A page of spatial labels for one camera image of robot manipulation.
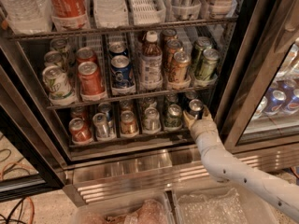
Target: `red can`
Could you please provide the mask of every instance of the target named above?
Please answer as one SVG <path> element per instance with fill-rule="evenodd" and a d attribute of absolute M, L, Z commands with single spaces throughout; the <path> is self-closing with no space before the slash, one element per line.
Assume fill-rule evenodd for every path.
<path fill-rule="evenodd" d="M 100 67 L 96 63 L 86 62 L 78 66 L 78 77 L 81 81 L 82 93 L 96 95 L 105 91 Z"/>
<path fill-rule="evenodd" d="M 81 48 L 76 53 L 76 60 L 77 64 L 80 65 L 81 63 L 92 62 L 97 63 L 97 56 L 93 49 L 91 48 Z"/>
<path fill-rule="evenodd" d="M 51 0 L 51 2 L 57 17 L 73 18 L 85 14 L 84 0 Z"/>
<path fill-rule="evenodd" d="M 75 118 L 69 122 L 69 132 L 72 133 L 75 142 L 85 142 L 92 138 L 92 133 L 83 119 Z"/>

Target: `metal shelf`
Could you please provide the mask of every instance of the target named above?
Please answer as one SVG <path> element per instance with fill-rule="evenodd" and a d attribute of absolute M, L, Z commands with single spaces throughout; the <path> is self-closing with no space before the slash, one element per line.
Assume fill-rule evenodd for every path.
<path fill-rule="evenodd" d="M 67 31 L 67 32 L 51 32 L 46 34 L 34 34 L 34 35 L 14 35 L 7 34 L 7 39 L 13 41 L 26 41 L 26 40 L 38 40 L 38 39 L 53 39 L 57 37 L 69 37 L 69 36 L 89 36 L 89 35 L 104 35 L 111 33 L 128 33 L 128 32 L 138 32 L 144 30 L 162 30 L 169 28 L 179 28 L 188 26 L 208 26 L 215 24 L 224 24 L 236 22 L 237 17 L 217 19 L 217 20 L 195 20 L 195 21 L 174 21 L 165 22 L 151 25 L 129 25 L 122 26 L 118 28 L 101 28 L 101 29 L 87 29 L 87 30 L 77 30 L 77 31 Z"/>

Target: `refrigerator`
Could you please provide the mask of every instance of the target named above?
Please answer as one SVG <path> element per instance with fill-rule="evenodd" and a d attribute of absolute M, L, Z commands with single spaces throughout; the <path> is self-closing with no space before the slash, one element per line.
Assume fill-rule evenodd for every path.
<path fill-rule="evenodd" d="M 4 107 L 8 100 L 13 102 L 22 114 L 22 119 L 13 118 L 14 111 L 7 109 L 13 122 L 21 126 L 22 121 L 28 121 L 37 138 L 42 140 L 32 142 L 30 148 L 37 150 L 42 162 L 57 179 L 58 184 L 50 186 L 62 188 L 76 206 L 83 206 L 132 191 L 170 190 L 176 183 L 208 176 L 187 127 L 175 131 L 161 129 L 154 134 L 143 133 L 138 115 L 139 102 L 144 98 L 156 97 L 162 104 L 167 94 L 183 95 L 187 91 L 197 92 L 199 99 L 211 111 L 224 146 L 243 162 L 266 172 L 297 164 L 298 135 L 293 125 L 291 129 L 286 127 L 288 131 L 285 134 L 263 133 L 261 139 L 259 132 L 248 132 L 247 127 L 252 126 L 250 120 L 256 108 L 298 36 L 294 12 L 299 0 L 235 1 L 234 14 L 217 19 L 198 17 L 190 21 L 138 25 L 130 21 L 128 25 L 116 28 L 95 28 L 91 22 L 89 29 L 62 32 L 53 29 L 49 33 L 33 35 L 2 30 L 0 47 L 7 62 L 1 63 L 0 82 L 9 98 L 1 95 L 1 106 Z M 188 52 L 191 52 L 197 36 L 210 37 L 221 53 L 216 82 L 207 86 L 190 85 L 180 90 L 162 87 L 155 91 L 144 91 L 136 82 L 139 85 L 130 94 L 113 93 L 107 47 L 109 41 L 117 37 L 126 42 L 133 56 L 135 34 L 148 30 L 161 32 L 163 29 L 181 32 L 180 37 L 187 39 L 185 49 Z M 44 56 L 50 50 L 50 41 L 61 37 L 68 38 L 75 49 L 92 46 L 97 52 L 101 68 L 105 71 L 107 97 L 97 101 L 82 101 L 78 97 L 69 105 L 50 102 L 42 82 Z M 76 79 L 74 84 L 78 94 Z M 139 131 L 134 137 L 120 134 L 119 104 L 128 99 L 134 101 L 139 117 Z M 68 131 L 71 108 L 86 106 L 94 115 L 103 102 L 112 103 L 116 138 L 97 141 L 93 130 L 93 140 L 87 145 L 72 142 Z M 287 123 L 288 119 L 281 115 L 282 123 Z"/>

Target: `white basket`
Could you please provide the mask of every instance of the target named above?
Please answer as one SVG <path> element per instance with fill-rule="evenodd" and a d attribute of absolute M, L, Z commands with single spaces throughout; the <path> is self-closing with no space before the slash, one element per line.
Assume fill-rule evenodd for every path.
<path fill-rule="evenodd" d="M 166 7 L 163 0 L 129 0 L 134 25 L 165 22 Z"/>

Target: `silver can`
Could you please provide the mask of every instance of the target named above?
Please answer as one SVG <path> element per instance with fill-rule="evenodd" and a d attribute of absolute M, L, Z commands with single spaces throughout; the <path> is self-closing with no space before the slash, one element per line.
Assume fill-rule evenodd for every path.
<path fill-rule="evenodd" d="M 145 110 L 145 115 L 142 120 L 143 128 L 149 131 L 156 131 L 161 127 L 160 115 L 156 108 L 149 107 Z"/>
<path fill-rule="evenodd" d="M 48 66 L 44 69 L 43 82 L 50 92 L 53 100 L 65 99 L 74 93 L 73 87 L 69 83 L 67 74 L 57 65 Z"/>
<path fill-rule="evenodd" d="M 107 123 L 106 114 L 97 113 L 93 116 L 93 125 L 96 129 L 96 136 L 100 138 L 109 138 L 110 130 Z"/>

